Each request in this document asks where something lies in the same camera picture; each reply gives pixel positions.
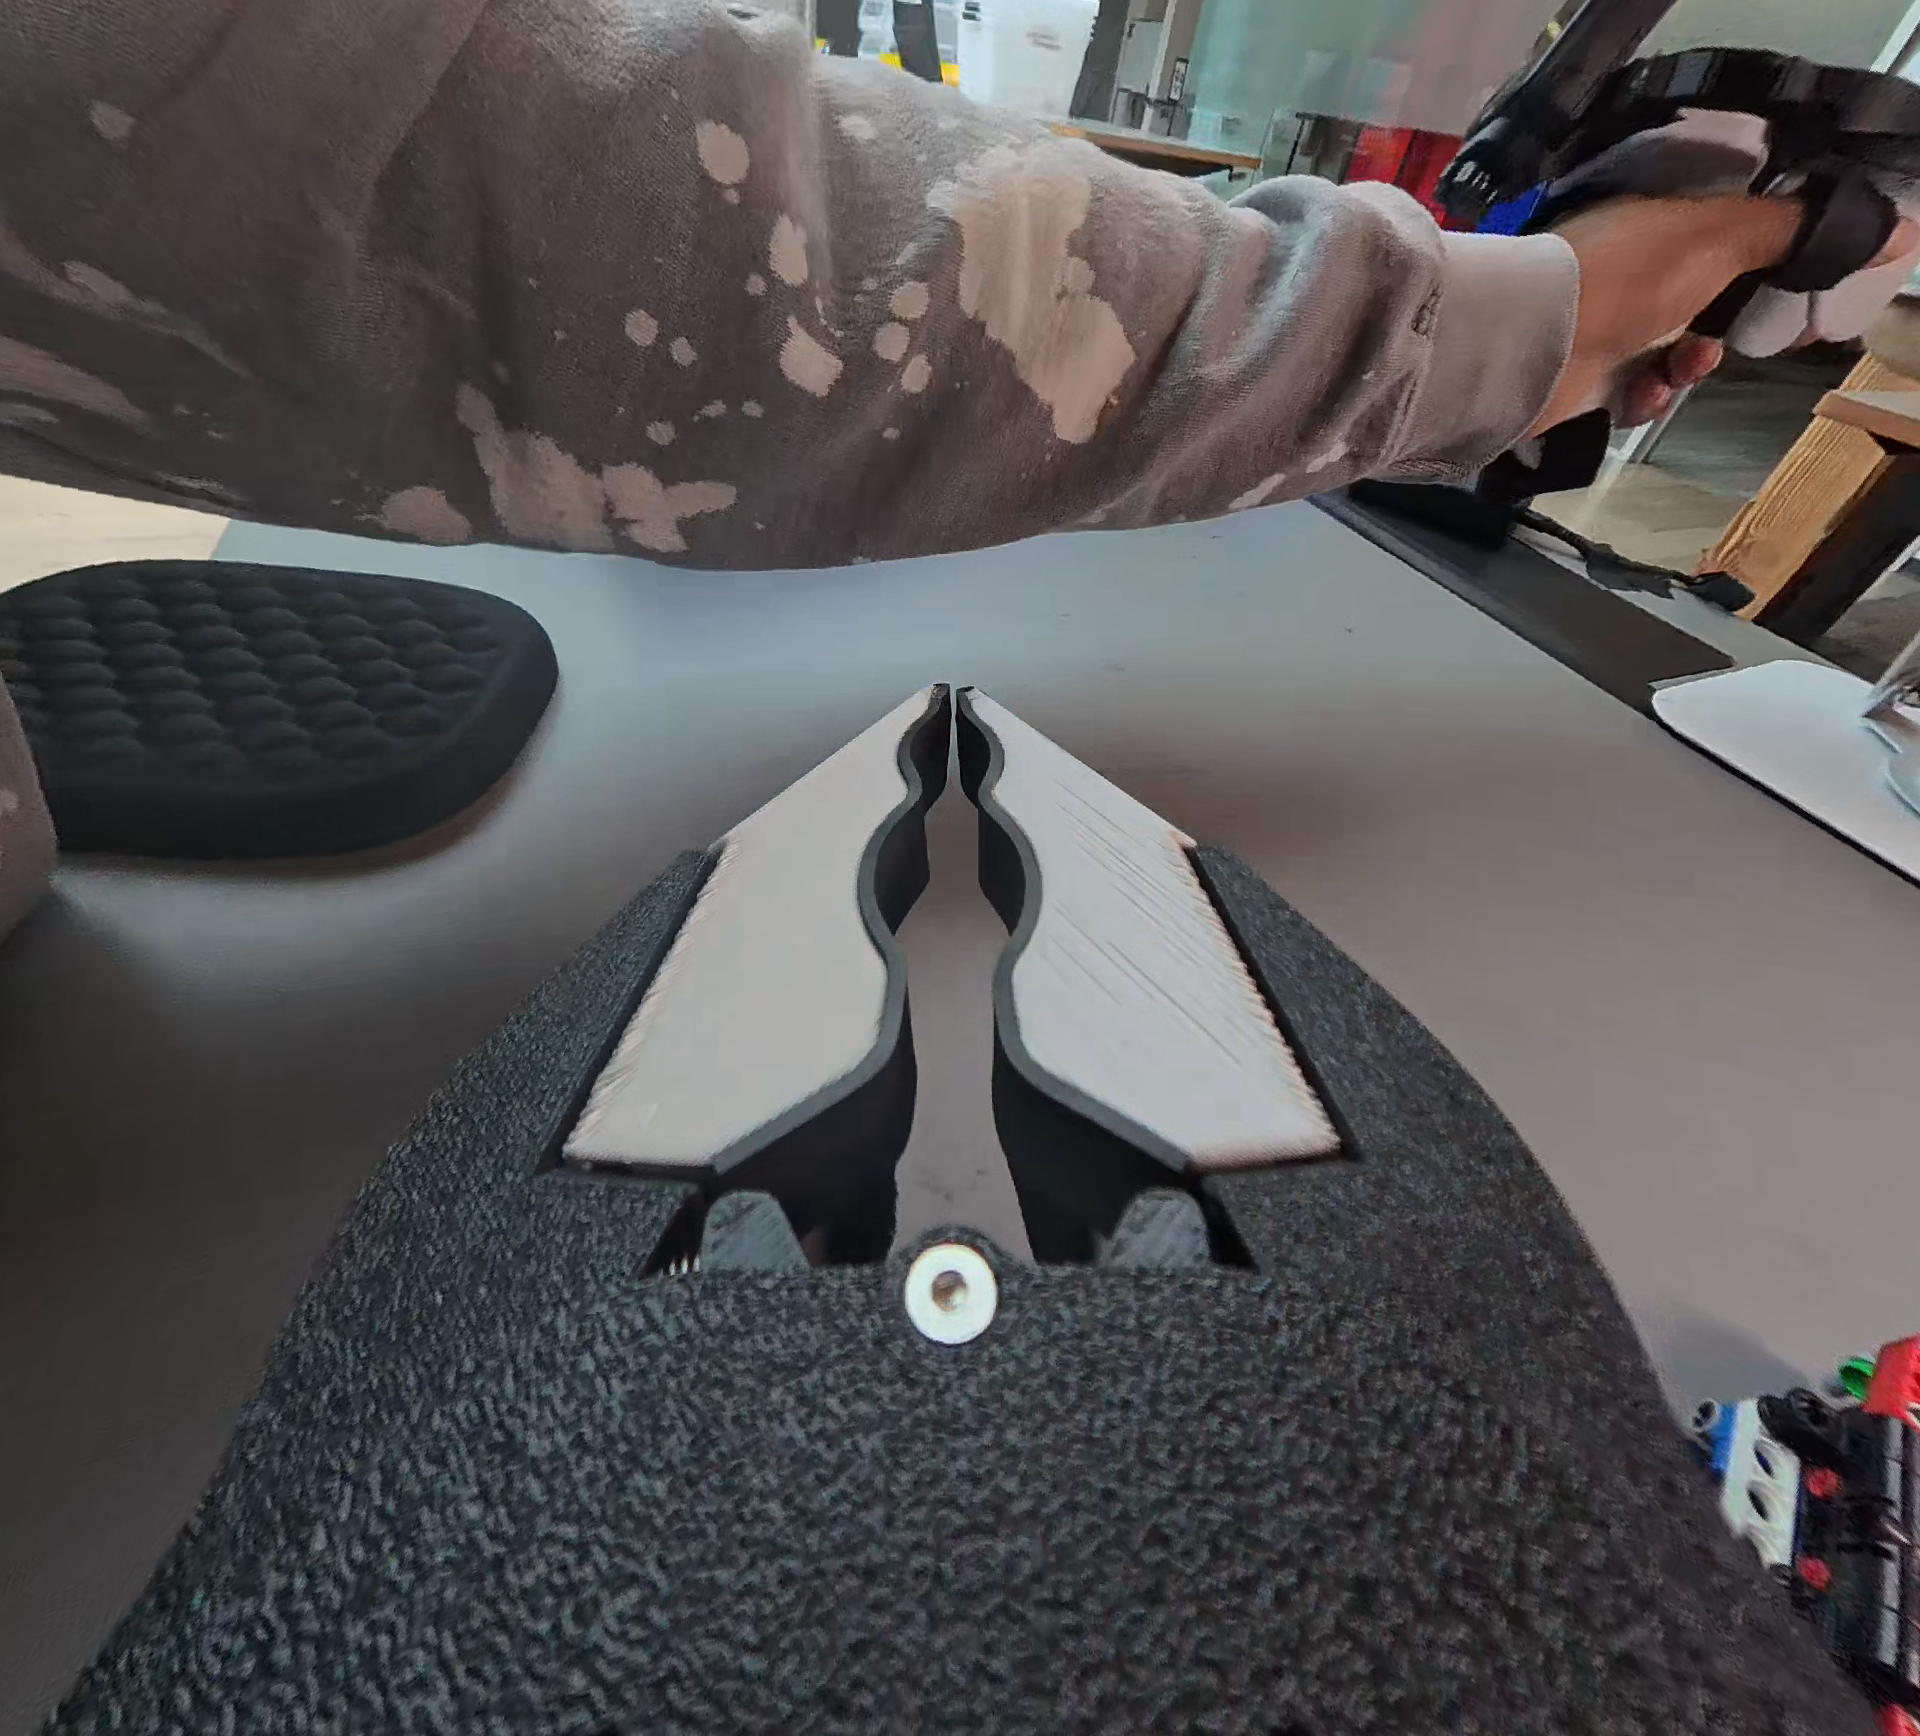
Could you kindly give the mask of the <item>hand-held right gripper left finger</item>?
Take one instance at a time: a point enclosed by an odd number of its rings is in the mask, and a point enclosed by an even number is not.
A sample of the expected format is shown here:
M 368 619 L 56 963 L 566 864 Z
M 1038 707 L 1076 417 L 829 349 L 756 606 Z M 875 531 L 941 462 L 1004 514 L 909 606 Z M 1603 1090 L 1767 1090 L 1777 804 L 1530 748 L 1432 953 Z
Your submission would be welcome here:
M 562 1167 L 769 1196 L 816 1259 L 889 1255 L 917 1092 L 900 928 L 949 754 L 951 689 L 930 684 L 707 848 Z

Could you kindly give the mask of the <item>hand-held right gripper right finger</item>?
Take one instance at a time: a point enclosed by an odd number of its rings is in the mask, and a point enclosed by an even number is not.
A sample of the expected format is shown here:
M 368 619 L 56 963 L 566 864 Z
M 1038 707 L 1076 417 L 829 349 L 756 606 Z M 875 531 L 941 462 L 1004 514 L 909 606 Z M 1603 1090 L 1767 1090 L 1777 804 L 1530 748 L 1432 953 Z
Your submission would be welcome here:
M 1218 1182 L 1341 1157 L 1341 1122 L 1187 832 L 976 687 L 953 700 L 976 877 L 1004 928 L 991 1117 L 1030 1255 L 1248 1268 Z

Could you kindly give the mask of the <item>person's left forearm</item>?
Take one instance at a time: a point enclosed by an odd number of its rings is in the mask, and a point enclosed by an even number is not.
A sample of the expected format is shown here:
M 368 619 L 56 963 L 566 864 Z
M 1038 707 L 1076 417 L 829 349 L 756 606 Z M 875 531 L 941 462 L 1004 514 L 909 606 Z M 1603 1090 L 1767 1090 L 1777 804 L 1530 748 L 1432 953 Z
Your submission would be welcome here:
M 1468 477 L 1577 266 L 719 0 L 2 0 L 4 473 L 827 569 Z

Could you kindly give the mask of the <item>grey desk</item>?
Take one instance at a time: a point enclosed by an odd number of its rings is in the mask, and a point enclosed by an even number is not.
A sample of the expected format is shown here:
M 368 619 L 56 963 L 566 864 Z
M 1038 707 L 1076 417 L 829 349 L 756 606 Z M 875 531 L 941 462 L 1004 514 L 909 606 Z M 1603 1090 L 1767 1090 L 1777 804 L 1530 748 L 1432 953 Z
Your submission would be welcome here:
M 1544 1163 L 1678 1406 L 1915 1332 L 1915 888 L 1322 507 L 819 573 L 231 523 L 459 581 L 560 687 L 387 859 L 67 861 L 4 943 L 4 1731 L 226 1449 L 371 1167 L 683 849 L 971 684 L 1235 851 Z

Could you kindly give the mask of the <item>person's left hand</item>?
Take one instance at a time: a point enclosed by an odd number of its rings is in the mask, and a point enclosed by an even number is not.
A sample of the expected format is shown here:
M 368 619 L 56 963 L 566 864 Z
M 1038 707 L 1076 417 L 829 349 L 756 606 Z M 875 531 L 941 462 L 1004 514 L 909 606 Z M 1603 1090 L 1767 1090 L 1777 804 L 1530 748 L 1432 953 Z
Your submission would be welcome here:
M 1577 269 L 1572 346 L 1539 415 L 1541 436 L 1605 414 L 1619 427 L 1659 417 L 1717 363 L 1693 331 L 1729 286 L 1776 268 L 1802 228 L 1789 198 L 1615 198 L 1553 226 Z

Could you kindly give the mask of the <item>wooden table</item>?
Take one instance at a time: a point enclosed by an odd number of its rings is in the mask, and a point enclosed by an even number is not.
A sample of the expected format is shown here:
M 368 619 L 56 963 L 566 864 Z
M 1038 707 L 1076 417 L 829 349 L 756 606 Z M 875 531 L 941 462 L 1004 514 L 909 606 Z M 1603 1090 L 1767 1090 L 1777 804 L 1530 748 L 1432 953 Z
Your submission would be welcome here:
M 1917 534 L 1915 373 L 1863 353 L 1704 549 L 1745 591 L 1737 619 L 1810 646 Z

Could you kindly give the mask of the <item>black textured wrist rest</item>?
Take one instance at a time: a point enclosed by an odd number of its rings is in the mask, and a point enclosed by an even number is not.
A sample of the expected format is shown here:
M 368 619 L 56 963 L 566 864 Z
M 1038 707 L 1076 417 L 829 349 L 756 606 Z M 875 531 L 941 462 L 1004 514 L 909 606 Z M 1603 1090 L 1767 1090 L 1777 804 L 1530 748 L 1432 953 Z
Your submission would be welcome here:
M 2 667 L 59 851 L 109 859 L 410 842 L 513 770 L 560 687 L 499 595 L 186 558 L 5 590 Z

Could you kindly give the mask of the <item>white storage container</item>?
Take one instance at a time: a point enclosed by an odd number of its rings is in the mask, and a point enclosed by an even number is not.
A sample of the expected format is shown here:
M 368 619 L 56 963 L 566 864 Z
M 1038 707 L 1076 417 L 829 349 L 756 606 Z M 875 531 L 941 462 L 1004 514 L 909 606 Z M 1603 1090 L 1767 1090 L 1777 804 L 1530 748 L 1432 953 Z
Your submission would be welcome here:
M 971 101 L 1064 121 L 1097 0 L 958 0 L 955 87 Z

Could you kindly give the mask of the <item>white mat on table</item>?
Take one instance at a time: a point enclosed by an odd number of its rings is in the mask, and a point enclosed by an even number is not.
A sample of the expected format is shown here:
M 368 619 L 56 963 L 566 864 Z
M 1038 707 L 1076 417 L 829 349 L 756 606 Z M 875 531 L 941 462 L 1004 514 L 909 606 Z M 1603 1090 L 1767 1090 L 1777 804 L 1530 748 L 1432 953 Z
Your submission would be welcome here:
M 1914 709 L 1875 715 L 1860 678 L 1789 658 L 1658 684 L 1650 704 L 1675 740 L 1917 879 Z

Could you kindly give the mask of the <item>toy brick model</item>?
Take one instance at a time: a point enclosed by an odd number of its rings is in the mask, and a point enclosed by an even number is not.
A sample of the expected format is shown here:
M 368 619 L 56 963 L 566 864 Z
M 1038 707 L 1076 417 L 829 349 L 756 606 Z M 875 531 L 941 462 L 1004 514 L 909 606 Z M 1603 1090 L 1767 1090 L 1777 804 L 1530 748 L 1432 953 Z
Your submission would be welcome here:
M 1691 1446 L 1723 1525 L 1781 1582 L 1877 1730 L 1917 1730 L 1917 1338 L 1806 1386 L 1704 1399 Z

